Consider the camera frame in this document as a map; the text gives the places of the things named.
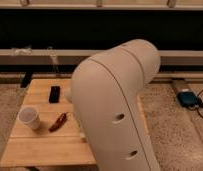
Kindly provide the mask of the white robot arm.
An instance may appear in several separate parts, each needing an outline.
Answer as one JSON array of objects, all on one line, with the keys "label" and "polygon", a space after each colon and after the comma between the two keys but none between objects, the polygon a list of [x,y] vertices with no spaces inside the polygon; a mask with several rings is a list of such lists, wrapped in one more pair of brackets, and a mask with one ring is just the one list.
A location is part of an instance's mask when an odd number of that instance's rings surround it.
[{"label": "white robot arm", "polygon": [[159,67],[157,48],[134,39],[75,69],[70,101],[100,171],[161,171],[137,104]]}]

